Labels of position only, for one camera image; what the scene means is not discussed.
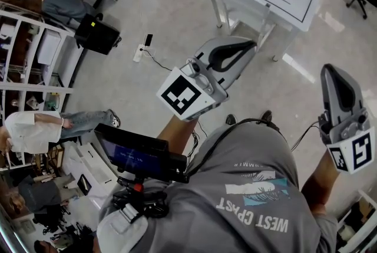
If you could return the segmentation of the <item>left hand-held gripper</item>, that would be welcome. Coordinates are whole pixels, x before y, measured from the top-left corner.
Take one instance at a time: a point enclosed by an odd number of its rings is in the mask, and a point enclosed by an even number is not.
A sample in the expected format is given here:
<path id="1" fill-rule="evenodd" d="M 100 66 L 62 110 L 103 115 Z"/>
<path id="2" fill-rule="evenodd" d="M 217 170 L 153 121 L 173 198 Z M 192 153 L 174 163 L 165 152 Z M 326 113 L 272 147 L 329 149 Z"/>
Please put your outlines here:
<path id="1" fill-rule="evenodd" d="M 256 48 L 244 37 L 210 39 L 184 66 L 171 70 L 156 96 L 180 120 L 197 119 L 229 99 L 226 90 L 254 58 Z"/>

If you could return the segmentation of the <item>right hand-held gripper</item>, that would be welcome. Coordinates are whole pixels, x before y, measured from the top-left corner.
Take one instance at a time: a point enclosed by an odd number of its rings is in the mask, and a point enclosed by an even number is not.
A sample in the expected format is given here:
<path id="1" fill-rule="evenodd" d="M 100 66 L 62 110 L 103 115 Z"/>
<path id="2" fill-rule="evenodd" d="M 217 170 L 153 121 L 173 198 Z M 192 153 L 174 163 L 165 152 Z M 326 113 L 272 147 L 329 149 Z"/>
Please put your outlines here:
<path id="1" fill-rule="evenodd" d="M 345 70 L 325 64 L 320 72 L 323 105 L 319 130 L 338 172 L 354 174 L 375 159 L 375 128 L 362 109 L 359 83 Z M 355 113 L 341 122 L 344 113 Z"/>

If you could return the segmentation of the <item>person's left forearm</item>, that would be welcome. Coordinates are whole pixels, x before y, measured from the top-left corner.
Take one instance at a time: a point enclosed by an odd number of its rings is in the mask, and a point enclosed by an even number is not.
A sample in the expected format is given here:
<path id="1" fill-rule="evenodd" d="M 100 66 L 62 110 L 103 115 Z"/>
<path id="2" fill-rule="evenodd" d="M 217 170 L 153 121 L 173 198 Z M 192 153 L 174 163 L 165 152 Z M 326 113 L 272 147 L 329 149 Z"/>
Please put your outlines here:
<path id="1" fill-rule="evenodd" d="M 173 116 L 157 138 L 168 142 L 170 152 L 182 155 L 197 122 L 198 119 L 182 121 Z"/>

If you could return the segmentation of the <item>person's right forearm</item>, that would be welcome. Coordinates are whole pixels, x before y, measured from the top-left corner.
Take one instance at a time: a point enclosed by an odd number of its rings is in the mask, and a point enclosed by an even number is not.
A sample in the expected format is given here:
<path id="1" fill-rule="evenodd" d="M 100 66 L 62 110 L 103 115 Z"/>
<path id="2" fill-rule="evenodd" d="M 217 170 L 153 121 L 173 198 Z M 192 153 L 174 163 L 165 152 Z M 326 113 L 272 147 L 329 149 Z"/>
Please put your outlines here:
<path id="1" fill-rule="evenodd" d="M 313 214 L 326 213 L 326 204 L 339 174 L 327 150 L 301 190 Z"/>

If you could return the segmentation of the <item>white wooden chair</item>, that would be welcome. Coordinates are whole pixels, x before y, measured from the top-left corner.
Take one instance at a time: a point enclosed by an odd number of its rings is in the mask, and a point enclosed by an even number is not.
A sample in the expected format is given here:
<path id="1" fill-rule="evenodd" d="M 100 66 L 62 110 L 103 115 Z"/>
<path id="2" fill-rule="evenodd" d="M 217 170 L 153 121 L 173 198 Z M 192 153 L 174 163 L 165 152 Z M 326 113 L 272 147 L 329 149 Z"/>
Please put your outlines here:
<path id="1" fill-rule="evenodd" d="M 259 0 L 219 0 L 218 6 L 224 18 L 226 34 L 232 35 L 240 23 L 245 24 L 256 32 L 258 50 L 276 26 L 268 3 L 261 4 Z"/>

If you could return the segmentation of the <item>white power strip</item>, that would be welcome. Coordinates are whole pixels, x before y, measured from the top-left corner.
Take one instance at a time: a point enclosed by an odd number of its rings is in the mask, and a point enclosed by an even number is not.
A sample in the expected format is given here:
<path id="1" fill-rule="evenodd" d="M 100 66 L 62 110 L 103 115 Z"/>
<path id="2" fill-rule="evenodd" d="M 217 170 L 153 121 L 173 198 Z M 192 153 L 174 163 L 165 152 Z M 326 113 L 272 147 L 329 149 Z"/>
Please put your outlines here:
<path id="1" fill-rule="evenodd" d="M 145 46 L 143 44 L 139 44 L 135 50 L 135 54 L 133 57 L 133 61 L 135 63 L 139 63 L 143 57 Z"/>

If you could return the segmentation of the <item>black box case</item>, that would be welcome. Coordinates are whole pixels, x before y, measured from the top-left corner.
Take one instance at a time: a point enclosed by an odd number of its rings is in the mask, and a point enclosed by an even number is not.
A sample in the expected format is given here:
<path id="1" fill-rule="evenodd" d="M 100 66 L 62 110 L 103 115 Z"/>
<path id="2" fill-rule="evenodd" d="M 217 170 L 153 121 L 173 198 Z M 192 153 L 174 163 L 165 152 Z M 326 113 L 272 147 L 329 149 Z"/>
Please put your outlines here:
<path id="1" fill-rule="evenodd" d="M 74 38 L 78 47 L 108 55 L 120 43 L 121 37 L 117 29 L 103 22 L 101 18 L 101 15 L 86 14 Z"/>

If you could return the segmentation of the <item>black chest tablet screen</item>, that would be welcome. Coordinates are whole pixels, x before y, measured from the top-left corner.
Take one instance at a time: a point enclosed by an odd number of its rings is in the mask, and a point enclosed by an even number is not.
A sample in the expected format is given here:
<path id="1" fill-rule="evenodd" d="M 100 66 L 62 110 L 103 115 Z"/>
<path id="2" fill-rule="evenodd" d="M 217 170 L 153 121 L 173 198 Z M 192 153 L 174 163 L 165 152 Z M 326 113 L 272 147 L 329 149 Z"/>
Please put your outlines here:
<path id="1" fill-rule="evenodd" d="M 187 158 L 169 151 L 168 142 L 99 124 L 94 133 L 110 162 L 140 178 L 188 183 Z"/>

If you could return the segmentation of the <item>person's grey t-shirt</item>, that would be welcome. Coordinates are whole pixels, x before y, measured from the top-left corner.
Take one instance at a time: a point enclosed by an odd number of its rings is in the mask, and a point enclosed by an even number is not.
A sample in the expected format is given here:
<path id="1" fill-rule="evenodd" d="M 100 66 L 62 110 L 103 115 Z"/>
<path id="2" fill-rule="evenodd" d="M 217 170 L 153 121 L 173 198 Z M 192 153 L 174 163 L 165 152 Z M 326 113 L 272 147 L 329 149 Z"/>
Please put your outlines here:
<path id="1" fill-rule="evenodd" d="M 202 144 L 188 183 L 147 179 L 168 214 L 129 224 L 106 203 L 101 253 L 335 253 L 337 220 L 313 214 L 281 134 L 263 124 L 224 126 Z"/>

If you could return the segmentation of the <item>grey jacket on hanger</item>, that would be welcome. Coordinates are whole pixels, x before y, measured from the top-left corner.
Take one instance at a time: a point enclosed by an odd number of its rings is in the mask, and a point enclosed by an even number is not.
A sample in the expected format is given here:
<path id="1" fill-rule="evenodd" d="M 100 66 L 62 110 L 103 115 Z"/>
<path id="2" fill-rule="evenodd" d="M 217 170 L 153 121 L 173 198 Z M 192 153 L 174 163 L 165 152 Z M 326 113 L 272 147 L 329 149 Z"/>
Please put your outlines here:
<path id="1" fill-rule="evenodd" d="M 67 27 L 77 29 L 84 17 L 95 9 L 84 0 L 42 0 L 42 12 Z"/>

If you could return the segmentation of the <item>white cardboard box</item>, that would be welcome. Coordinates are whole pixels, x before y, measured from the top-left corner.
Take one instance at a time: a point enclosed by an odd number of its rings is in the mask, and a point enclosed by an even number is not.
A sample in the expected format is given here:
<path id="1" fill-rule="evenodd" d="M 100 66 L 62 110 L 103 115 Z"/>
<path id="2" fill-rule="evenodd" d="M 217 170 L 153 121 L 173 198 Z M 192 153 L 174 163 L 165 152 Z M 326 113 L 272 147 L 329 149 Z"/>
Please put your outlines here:
<path id="1" fill-rule="evenodd" d="M 117 176 L 91 143 L 68 142 L 64 147 L 62 168 L 70 173 L 97 209 L 101 209 L 117 182 Z"/>

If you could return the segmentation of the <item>white shelf unit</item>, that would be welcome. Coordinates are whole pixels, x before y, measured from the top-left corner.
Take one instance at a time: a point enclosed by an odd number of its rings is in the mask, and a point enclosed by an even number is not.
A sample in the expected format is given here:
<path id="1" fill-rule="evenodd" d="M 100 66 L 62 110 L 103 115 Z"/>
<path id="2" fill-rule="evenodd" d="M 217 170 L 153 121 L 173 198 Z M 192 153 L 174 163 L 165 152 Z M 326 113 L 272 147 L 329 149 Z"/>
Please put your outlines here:
<path id="1" fill-rule="evenodd" d="M 18 111 L 62 111 L 82 52 L 72 29 L 0 1 L 0 126 Z"/>

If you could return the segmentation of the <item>black chest mount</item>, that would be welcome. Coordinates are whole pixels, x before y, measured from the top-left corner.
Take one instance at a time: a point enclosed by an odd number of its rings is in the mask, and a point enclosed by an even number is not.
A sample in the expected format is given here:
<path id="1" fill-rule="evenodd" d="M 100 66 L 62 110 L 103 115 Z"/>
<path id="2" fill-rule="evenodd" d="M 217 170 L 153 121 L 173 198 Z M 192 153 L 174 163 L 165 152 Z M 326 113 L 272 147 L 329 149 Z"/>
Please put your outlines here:
<path id="1" fill-rule="evenodd" d="M 145 193 L 142 176 L 133 180 L 118 177 L 117 183 L 123 187 L 113 194 L 111 203 L 116 209 L 123 209 L 130 204 L 138 213 L 151 218 L 163 218 L 169 212 L 166 204 L 167 194 L 163 191 Z"/>

